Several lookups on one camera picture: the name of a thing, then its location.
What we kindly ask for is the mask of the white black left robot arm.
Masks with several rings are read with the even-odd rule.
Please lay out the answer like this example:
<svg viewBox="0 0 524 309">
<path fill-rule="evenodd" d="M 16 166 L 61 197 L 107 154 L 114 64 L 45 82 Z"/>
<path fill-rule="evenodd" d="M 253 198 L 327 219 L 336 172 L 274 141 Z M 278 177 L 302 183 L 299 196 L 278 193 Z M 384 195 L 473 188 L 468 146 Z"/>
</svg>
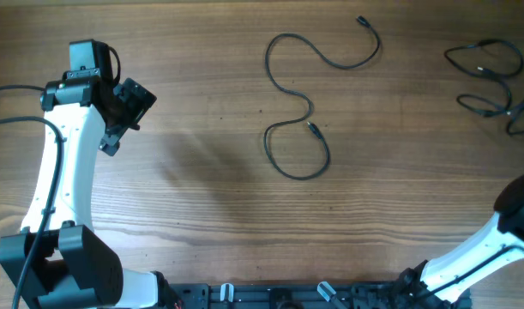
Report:
<svg viewBox="0 0 524 309">
<path fill-rule="evenodd" d="M 122 79 L 116 51 L 87 39 L 69 46 L 69 70 L 40 95 L 46 127 L 39 177 L 20 231 L 0 240 L 0 264 L 14 303 L 31 308 L 151 308 L 163 284 L 126 270 L 93 230 L 91 197 L 98 152 L 114 155 L 155 97 Z"/>
</svg>

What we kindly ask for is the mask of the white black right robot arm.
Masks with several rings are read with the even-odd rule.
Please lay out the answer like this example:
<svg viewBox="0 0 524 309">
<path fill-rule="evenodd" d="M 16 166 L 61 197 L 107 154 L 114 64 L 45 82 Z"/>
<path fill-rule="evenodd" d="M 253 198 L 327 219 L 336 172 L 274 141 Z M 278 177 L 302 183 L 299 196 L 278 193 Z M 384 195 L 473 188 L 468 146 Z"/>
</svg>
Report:
<svg viewBox="0 0 524 309">
<path fill-rule="evenodd" d="M 450 308 L 473 284 L 524 259 L 524 175 L 497 197 L 484 226 L 452 251 L 424 262 L 408 287 L 409 308 Z"/>
</svg>

